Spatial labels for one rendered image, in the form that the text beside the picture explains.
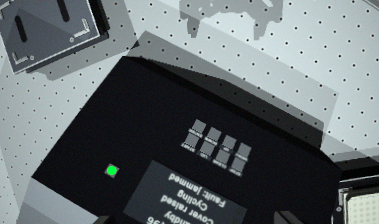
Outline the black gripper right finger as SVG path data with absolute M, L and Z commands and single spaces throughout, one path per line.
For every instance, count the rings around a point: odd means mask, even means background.
M 290 211 L 275 211 L 274 224 L 309 224 L 308 222 L 297 219 Z

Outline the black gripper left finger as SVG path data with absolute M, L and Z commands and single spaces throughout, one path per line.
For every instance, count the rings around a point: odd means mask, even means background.
M 93 224 L 115 224 L 114 216 L 100 216 Z

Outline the light grey perforated plate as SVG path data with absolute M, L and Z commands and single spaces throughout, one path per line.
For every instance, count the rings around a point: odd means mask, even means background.
M 379 8 L 368 0 L 97 0 L 109 38 L 14 74 L 0 37 L 0 224 L 122 56 L 143 57 L 322 150 L 379 165 Z

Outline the pale grey plate with grid of round wells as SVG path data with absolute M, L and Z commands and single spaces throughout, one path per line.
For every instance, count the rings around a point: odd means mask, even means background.
M 379 186 L 342 192 L 344 224 L 379 224 Z

